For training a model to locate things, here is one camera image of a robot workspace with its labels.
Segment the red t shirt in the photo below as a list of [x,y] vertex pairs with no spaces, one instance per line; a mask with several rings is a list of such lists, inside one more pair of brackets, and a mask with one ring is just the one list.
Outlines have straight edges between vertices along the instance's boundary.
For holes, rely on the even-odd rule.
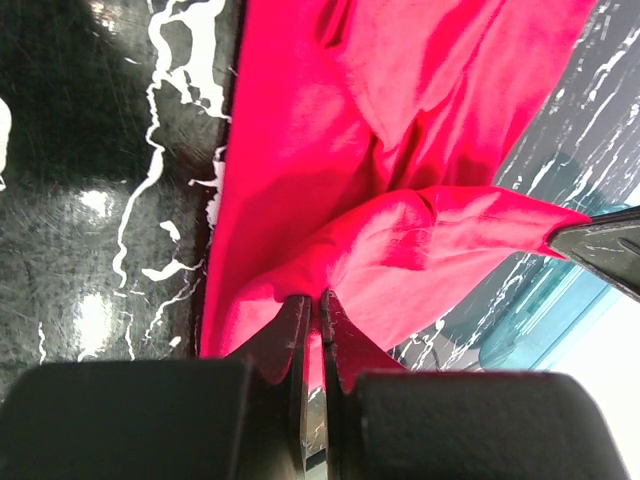
[[590,1],[251,1],[199,354],[334,291],[389,350],[587,217],[494,185]]

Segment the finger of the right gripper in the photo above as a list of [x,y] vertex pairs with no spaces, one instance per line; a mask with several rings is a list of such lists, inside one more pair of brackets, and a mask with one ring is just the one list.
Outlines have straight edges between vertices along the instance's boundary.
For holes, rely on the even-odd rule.
[[547,245],[629,298],[639,302],[639,207],[591,218],[588,224],[556,229]]

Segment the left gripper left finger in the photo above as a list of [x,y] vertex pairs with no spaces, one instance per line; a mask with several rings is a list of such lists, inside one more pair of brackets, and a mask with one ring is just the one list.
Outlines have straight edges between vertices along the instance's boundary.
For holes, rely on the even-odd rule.
[[5,479],[301,479],[311,301],[229,357],[49,363],[1,409]]

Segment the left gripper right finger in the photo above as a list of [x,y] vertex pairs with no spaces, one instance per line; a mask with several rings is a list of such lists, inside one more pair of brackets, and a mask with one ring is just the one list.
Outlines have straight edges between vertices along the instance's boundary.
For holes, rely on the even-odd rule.
[[624,479],[592,397],[536,372],[412,372],[321,299],[332,479]]

